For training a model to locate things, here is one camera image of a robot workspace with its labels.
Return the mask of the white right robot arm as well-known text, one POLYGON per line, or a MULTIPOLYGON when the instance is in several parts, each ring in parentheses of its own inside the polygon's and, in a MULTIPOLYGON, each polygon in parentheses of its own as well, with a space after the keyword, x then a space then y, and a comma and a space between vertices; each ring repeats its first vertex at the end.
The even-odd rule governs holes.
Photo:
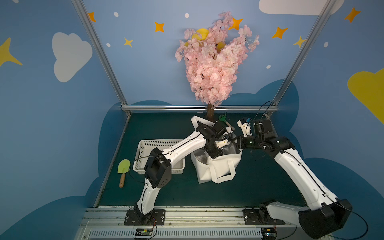
POLYGON ((311 171, 293 143, 278 136, 269 119, 251 121, 243 118, 237 122, 243 134, 238 137, 239 149, 257 149, 274 158, 294 182, 306 206, 299 207, 270 200, 260 205, 263 222, 281 220, 301 227, 312 239, 319 239, 344 227, 351 203, 340 200, 311 171))

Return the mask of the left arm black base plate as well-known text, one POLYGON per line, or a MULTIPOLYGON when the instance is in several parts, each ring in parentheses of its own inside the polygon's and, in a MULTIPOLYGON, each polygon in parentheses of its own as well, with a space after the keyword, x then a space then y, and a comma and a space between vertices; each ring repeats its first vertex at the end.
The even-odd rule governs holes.
POLYGON ((153 210, 147 215, 142 215, 140 212, 129 209, 126 213, 125 226, 163 226, 165 224, 166 210, 153 210))

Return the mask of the brown artificial tree trunk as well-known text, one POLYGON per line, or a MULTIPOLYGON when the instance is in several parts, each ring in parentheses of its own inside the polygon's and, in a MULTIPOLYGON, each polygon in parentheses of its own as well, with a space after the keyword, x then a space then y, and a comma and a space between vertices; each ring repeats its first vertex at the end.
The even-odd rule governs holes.
POLYGON ((215 107, 211 104, 207 105, 207 120, 214 122, 215 107))

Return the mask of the aluminium frame post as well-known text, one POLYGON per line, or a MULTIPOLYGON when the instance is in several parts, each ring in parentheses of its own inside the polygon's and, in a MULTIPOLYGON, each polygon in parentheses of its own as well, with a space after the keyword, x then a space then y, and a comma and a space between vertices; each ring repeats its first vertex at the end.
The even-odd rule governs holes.
POLYGON ((310 52, 312 46, 314 45, 315 41, 317 40, 324 26, 326 25, 329 17, 332 15, 331 12, 336 3, 337 3, 336 0, 329 0, 325 2, 324 7, 322 8, 318 18, 316 19, 311 31, 307 36, 307 40, 304 46, 301 47, 301 50, 299 51, 292 67, 290 68, 287 76, 285 77, 283 83, 281 84, 275 97, 273 98, 271 105, 268 106, 267 109, 265 110, 265 114, 267 114, 267 117, 270 117, 273 114, 273 112, 278 111, 280 101, 282 100, 283 96, 287 92, 289 86, 294 80, 294 77, 296 76, 301 65, 303 64, 308 53, 310 52))
POLYGON ((128 117, 128 119, 130 119, 132 113, 131 111, 129 110, 124 110, 123 107, 127 106, 128 103, 126 101, 126 98, 123 94, 123 91, 121 89, 121 86, 119 84, 119 81, 112 69, 112 66, 108 60, 108 57, 106 55, 106 52, 104 51, 103 49, 103 46, 102 46, 102 43, 96 33, 96 30, 93 26, 93 23, 91 21, 91 18, 89 17, 88 15, 88 12, 87 12, 87 9, 86 9, 86 6, 84 4, 83 1, 81 0, 72 0, 72 3, 75 7, 75 10, 78 14, 78 16, 80 17, 82 23, 83 23, 83 26, 91 40, 91 43, 94 47, 94 49, 96 50, 96 53, 103 65, 103 68, 112 84, 112 87, 121 103, 121 110, 124 111, 128 117))

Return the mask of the left small circuit board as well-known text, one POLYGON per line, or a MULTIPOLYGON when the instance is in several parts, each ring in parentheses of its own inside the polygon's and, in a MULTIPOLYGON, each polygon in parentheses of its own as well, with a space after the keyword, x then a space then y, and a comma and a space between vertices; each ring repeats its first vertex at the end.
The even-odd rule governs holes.
POLYGON ((138 228, 135 230, 135 237, 136 238, 150 238, 153 236, 153 229, 148 228, 138 228))

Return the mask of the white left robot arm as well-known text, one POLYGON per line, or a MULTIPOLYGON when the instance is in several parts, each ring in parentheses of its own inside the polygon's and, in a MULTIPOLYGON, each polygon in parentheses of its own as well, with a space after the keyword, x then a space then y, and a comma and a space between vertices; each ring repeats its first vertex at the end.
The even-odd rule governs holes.
POLYGON ((134 210, 140 217, 148 216, 155 207, 155 201, 162 187, 172 179, 172 167, 195 150, 205 149, 212 157, 223 154, 217 142, 230 136, 232 130, 226 123, 217 121, 209 126, 197 122, 195 130, 185 139, 169 148, 154 148, 145 165, 145 185, 134 210))

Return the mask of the front aluminium mounting rail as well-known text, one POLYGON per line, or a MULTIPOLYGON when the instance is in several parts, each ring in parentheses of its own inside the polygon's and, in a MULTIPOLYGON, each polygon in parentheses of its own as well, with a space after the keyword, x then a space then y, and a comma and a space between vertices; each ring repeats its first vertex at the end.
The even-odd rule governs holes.
POLYGON ((163 226, 125 226, 128 206, 102 206, 86 209, 76 240, 261 240, 262 228, 276 229, 276 240, 308 240, 298 226, 247 226, 245 207, 156 207, 166 210, 163 226), (150 238, 136 238, 138 228, 153 229, 150 238))

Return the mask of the horizontal aluminium frame rail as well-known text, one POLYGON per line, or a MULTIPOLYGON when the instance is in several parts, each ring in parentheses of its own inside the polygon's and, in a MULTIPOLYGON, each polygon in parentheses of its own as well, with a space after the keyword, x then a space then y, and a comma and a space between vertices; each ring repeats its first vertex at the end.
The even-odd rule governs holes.
MULTIPOLYGON (((159 105, 122 105, 123 111, 154 111, 154 112, 203 112, 207 111, 205 106, 159 106, 159 105)), ((267 110, 277 112, 277 106, 218 106, 215 111, 222 112, 256 112, 258 110, 267 110)))

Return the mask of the pink blossom artificial tree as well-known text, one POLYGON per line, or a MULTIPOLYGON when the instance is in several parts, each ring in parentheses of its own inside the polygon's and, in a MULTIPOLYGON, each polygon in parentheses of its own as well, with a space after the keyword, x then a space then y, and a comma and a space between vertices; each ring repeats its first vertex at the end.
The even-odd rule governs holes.
POLYGON ((259 45, 259 37, 252 37, 252 30, 241 20, 224 12, 209 29, 200 33, 186 29, 184 40, 176 50, 178 62, 186 64, 186 76, 198 101, 219 106, 233 90, 239 65, 259 45))

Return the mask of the left aluminium frame post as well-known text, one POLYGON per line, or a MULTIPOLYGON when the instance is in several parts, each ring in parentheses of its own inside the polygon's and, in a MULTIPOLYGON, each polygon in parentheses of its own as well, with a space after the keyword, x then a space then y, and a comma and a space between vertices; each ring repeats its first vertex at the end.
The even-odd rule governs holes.
POLYGON ((84 4, 83 1, 81 0, 72 0, 72 3, 75 7, 75 10, 78 14, 78 16, 80 17, 82 23, 83 23, 83 26, 91 40, 91 43, 94 47, 94 49, 96 50, 96 53, 103 65, 103 68, 112 84, 112 87, 121 103, 121 110, 124 111, 128 117, 128 119, 130 119, 132 113, 131 111, 129 110, 124 110, 123 107, 127 106, 128 103, 126 101, 126 98, 123 94, 123 91, 121 89, 121 86, 119 84, 119 81, 112 69, 112 66, 108 60, 108 57, 106 55, 106 52, 104 51, 103 49, 103 46, 102 46, 102 43, 96 33, 96 30, 93 26, 93 23, 91 21, 91 18, 89 17, 88 15, 88 12, 87 12, 87 9, 86 9, 86 6, 84 4))

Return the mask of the white insulated delivery bag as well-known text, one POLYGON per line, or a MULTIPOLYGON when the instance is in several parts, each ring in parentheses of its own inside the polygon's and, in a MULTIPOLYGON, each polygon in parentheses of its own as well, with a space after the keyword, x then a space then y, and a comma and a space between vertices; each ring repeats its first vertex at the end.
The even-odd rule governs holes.
POLYGON ((236 142, 232 142, 236 135, 232 128, 221 121, 210 122, 194 116, 191 119, 198 137, 192 140, 193 152, 191 158, 197 170, 200 184, 212 181, 220 184, 232 180, 236 175, 236 167, 241 161, 242 150, 238 149, 236 142), (217 147, 223 151, 223 155, 212 159, 207 153, 207 139, 223 138, 222 142, 216 142, 217 147))

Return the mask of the green toy rake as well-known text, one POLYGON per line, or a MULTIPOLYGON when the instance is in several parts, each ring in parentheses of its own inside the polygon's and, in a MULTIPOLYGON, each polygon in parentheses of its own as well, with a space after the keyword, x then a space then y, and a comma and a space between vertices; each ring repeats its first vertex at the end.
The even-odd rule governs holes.
POLYGON ((230 123, 227 121, 227 112, 224 112, 222 115, 219 115, 219 121, 224 122, 229 125, 230 123))

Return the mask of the right small circuit board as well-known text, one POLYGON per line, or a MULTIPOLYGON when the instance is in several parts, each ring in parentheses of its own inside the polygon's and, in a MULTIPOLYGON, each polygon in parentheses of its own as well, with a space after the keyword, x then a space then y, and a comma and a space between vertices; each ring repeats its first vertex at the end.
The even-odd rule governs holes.
POLYGON ((262 240, 276 240, 277 239, 277 231, 276 229, 271 228, 262 228, 261 229, 262 240))

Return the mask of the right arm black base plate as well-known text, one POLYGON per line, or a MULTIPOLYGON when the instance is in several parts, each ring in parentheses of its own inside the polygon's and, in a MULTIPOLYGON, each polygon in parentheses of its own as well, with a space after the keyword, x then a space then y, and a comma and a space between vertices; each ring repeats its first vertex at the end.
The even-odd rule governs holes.
POLYGON ((256 226, 256 225, 285 225, 285 222, 282 220, 272 219, 268 213, 260 209, 246 208, 243 209, 244 221, 247 226, 256 226))

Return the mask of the small circuit board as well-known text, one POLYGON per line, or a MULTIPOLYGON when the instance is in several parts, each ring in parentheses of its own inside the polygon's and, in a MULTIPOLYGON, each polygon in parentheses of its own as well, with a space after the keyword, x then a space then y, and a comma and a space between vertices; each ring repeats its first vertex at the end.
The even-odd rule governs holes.
POLYGON ((276 229, 271 228, 262 228, 261 229, 262 240, 276 240, 277 239, 277 231, 276 229))
POLYGON ((148 228, 138 228, 135 230, 135 237, 136 238, 150 238, 153 236, 153 229, 148 228))

